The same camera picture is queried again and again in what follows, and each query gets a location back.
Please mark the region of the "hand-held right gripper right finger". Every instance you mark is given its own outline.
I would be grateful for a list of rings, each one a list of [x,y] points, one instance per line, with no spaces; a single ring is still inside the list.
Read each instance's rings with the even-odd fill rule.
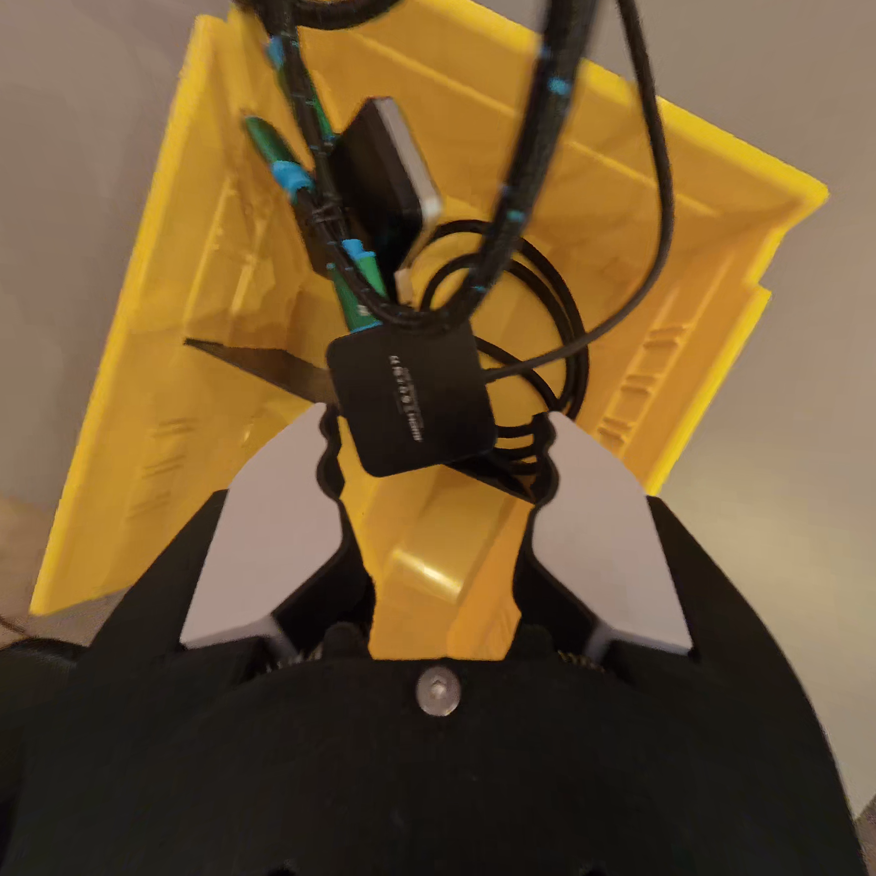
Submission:
[[[693,649],[649,498],[626,466],[558,412],[533,422],[538,473],[514,565],[520,620],[508,658],[602,661],[618,643]]]

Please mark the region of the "black switch box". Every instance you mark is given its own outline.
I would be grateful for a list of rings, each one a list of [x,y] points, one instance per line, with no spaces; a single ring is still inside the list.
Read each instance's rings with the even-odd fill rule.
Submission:
[[[412,267],[444,214],[444,199],[400,105],[370,97],[334,140],[329,168],[359,237],[382,273]]]

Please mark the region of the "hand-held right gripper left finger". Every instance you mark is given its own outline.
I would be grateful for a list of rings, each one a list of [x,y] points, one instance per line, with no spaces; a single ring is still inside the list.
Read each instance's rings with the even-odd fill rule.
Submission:
[[[257,638],[276,659],[368,659],[376,589],[342,500],[337,412],[310,407],[224,496],[181,629],[189,649]]]

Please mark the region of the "yellow plastic bin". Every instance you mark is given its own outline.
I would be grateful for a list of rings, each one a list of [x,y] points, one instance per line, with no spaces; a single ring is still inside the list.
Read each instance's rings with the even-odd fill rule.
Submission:
[[[400,104],[448,219],[489,218],[538,39],[473,2],[404,2],[350,31],[302,31],[330,122],[366,97]],[[31,600],[48,615],[135,583],[215,490],[308,403],[192,337],[324,365],[345,330],[290,207],[245,135],[264,117],[305,155],[261,27],[194,25],[115,318]],[[672,250],[636,310],[590,349],[577,424],[656,494],[761,317],[783,237],[824,183],[659,101],[675,192]],[[527,239],[584,324],[624,304],[659,209],[638,95],[588,64]],[[452,469],[368,476],[342,423],[344,501],[378,606],[378,658],[501,658],[519,612],[511,572],[527,507]]]

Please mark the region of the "black square hub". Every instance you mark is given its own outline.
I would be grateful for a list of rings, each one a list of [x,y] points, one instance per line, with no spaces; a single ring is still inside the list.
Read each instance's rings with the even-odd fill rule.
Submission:
[[[375,326],[326,350],[359,462],[396,476],[492,451],[498,428],[469,323],[443,334]]]

